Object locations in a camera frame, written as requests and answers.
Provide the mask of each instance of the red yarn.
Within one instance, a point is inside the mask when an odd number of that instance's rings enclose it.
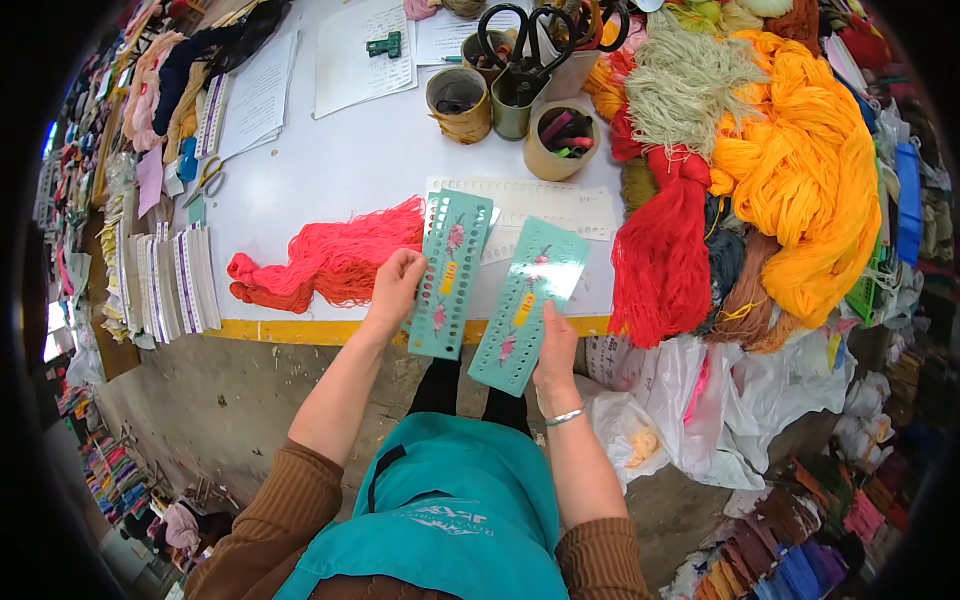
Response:
[[[631,215],[613,239],[610,332],[626,328],[631,343],[652,348],[693,331],[710,310],[710,266],[704,245],[707,164],[662,146],[647,155],[660,192]]]
[[[420,251],[423,199],[360,215],[346,223],[309,223],[290,240],[286,265],[257,268],[238,252],[227,265],[236,279],[230,292],[239,300],[297,314],[316,290],[333,306],[348,308],[371,300],[376,270],[397,248]]]
[[[883,69],[890,64],[890,49],[883,38],[875,35],[870,23],[855,14],[850,15],[851,26],[837,32],[850,56],[861,69]]]
[[[620,107],[610,122],[610,154],[620,162],[643,154],[643,146],[634,140],[634,122],[627,114],[627,105]]]

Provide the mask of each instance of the brown sweater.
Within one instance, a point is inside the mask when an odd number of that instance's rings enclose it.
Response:
[[[220,540],[213,556],[186,581],[187,600],[270,600],[293,572],[307,544],[343,502],[342,468],[287,440],[256,499]],[[605,518],[566,532],[557,561],[574,600],[651,598],[640,573],[639,547],[628,518]],[[311,598],[448,599],[386,575],[338,575],[320,581]]]

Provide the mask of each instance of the concrete floor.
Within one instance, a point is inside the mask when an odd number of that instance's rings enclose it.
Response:
[[[272,454],[286,439],[300,404],[339,348],[287,346],[189,335],[169,347],[141,352],[142,365],[99,389],[112,431],[128,421],[137,448],[159,461],[176,491],[198,474],[227,486],[241,507],[270,472]],[[459,411],[479,418],[486,386],[467,376],[475,347],[464,349]],[[355,452],[344,475],[349,516],[356,489],[373,455],[410,406],[429,359],[390,347],[373,385]],[[531,428],[542,431],[534,395],[527,394]],[[807,415],[771,445],[771,464],[807,442],[826,442],[836,417]],[[673,467],[641,477],[627,490],[627,505],[640,539],[641,565],[651,590],[669,583],[686,554],[710,532],[730,491],[689,480]]]

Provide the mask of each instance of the pen holder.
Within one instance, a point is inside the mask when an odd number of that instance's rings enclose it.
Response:
[[[569,102],[551,102],[543,105],[530,120],[530,131],[523,145],[523,162],[527,165],[527,169],[539,179],[565,180],[587,164],[600,146],[600,128],[597,126],[596,119],[593,119],[586,135],[593,140],[593,146],[583,156],[560,157],[547,150],[540,141],[540,134],[565,110],[573,110],[583,116],[589,116],[589,112],[584,108]]]
[[[487,30],[487,37],[490,39],[490,46],[494,50],[502,45],[507,44],[510,46],[510,51],[513,53],[514,44],[516,39],[510,37],[509,34],[505,32],[498,32],[496,30]],[[480,47],[480,42],[477,40],[477,34],[470,34],[467,39],[464,40],[464,43],[460,44],[460,56],[463,59],[463,66],[468,69],[473,69],[480,75],[483,75],[484,80],[487,82],[487,87],[493,85],[493,81],[500,74],[500,67],[493,65],[490,67],[487,66],[477,66],[470,62],[471,57],[480,57],[483,55],[483,48]]]
[[[443,103],[472,108],[444,114],[438,109]],[[434,75],[426,85],[426,104],[440,131],[455,142],[475,144],[490,133],[490,92],[486,80],[473,69],[455,66]]]
[[[518,76],[510,69],[500,73],[493,85],[490,86],[490,100],[493,112],[493,130],[497,135],[509,141],[518,141],[527,134],[530,126],[530,115],[537,112],[543,105],[543,96],[547,87],[550,86],[550,76],[547,75],[546,81],[540,85],[540,89],[531,89],[526,92],[518,93],[517,85],[521,81],[529,78]],[[517,105],[518,97],[532,99],[524,104]]]

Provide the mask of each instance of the teal thread organizer card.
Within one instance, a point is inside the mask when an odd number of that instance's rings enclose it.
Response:
[[[470,377],[512,396],[523,395],[543,343],[543,303],[553,300],[564,312],[588,253],[587,241],[576,233],[527,218]]]
[[[427,267],[410,320],[411,353],[449,360],[460,356],[470,290],[492,212],[489,198],[450,190],[428,197],[423,243]]]

